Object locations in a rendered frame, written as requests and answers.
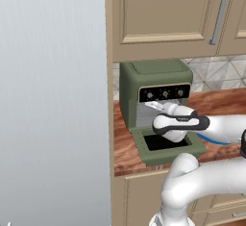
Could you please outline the beige drawer front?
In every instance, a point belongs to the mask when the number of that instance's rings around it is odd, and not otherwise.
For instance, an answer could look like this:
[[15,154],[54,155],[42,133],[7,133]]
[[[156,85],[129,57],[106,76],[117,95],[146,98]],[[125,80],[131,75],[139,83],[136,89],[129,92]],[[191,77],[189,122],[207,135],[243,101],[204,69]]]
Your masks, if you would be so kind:
[[201,226],[214,226],[215,224],[233,222],[246,219],[246,216],[233,217],[233,213],[246,213],[246,206],[233,207],[220,211],[209,212],[205,218],[200,217]]
[[210,207],[212,209],[230,207],[234,204],[246,203],[244,194],[217,194],[214,196]]

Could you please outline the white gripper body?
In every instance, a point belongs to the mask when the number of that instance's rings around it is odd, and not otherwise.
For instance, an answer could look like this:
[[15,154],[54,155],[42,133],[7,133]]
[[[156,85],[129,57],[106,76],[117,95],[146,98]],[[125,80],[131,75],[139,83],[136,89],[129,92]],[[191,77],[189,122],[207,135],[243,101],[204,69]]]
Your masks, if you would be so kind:
[[163,110],[163,104],[156,101],[145,102],[145,106],[157,110],[159,112]]

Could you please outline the green toaster oven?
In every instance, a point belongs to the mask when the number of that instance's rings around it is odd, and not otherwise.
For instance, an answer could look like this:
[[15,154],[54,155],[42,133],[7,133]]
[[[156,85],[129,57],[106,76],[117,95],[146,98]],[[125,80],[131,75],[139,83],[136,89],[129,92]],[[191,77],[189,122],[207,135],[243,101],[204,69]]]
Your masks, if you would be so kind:
[[[128,129],[149,127],[156,111],[144,105],[158,101],[161,104],[173,101],[182,105],[187,100],[192,85],[193,73],[181,60],[129,62],[119,65],[119,106]],[[178,90],[184,90],[184,96]],[[169,90],[168,98],[162,93]],[[147,98],[151,91],[153,98]]]

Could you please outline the grey fridge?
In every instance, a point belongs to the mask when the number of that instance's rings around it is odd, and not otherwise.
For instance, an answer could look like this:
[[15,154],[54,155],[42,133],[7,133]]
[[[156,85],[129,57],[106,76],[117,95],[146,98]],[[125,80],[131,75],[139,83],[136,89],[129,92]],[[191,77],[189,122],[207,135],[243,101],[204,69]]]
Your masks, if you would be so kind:
[[105,0],[0,0],[0,226],[111,226]]

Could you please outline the beige wall cupboard door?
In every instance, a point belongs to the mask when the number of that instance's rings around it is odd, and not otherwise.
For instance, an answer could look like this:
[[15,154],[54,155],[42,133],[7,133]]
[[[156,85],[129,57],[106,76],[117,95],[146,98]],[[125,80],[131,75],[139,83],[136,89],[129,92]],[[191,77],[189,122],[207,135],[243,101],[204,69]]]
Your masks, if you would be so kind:
[[217,55],[244,54],[246,54],[246,0],[230,0]]
[[112,0],[116,62],[213,56],[222,0]]

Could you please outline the green toaster oven door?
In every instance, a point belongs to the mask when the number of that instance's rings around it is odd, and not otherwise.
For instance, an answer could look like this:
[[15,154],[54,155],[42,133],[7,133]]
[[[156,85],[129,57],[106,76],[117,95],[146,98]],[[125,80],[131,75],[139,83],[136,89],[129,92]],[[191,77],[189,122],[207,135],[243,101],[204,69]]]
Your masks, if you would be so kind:
[[200,158],[207,152],[204,143],[194,133],[187,133],[183,140],[172,142],[155,134],[150,127],[132,128],[129,132],[133,136],[139,157],[147,166],[172,163],[182,153]]

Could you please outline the blue rimmed plate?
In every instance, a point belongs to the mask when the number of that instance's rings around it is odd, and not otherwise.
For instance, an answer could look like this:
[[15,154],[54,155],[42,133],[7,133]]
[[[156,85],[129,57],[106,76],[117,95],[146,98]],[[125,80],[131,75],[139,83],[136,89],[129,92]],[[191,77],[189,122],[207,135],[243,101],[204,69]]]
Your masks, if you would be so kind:
[[202,138],[203,140],[207,141],[207,142],[210,142],[210,143],[213,143],[213,144],[216,144],[216,145],[229,145],[230,143],[226,143],[226,142],[221,142],[221,141],[216,141],[216,140],[213,140],[211,138],[207,138],[199,133],[196,133],[198,135],[199,138]]

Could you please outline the beige base cupboard door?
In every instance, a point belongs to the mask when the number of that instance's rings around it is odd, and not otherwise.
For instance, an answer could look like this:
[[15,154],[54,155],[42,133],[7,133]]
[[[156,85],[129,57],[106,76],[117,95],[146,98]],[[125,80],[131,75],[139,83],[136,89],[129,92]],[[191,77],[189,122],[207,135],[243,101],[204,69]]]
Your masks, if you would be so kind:
[[125,178],[124,226],[149,226],[160,209],[160,192],[166,175],[167,170],[163,170]]

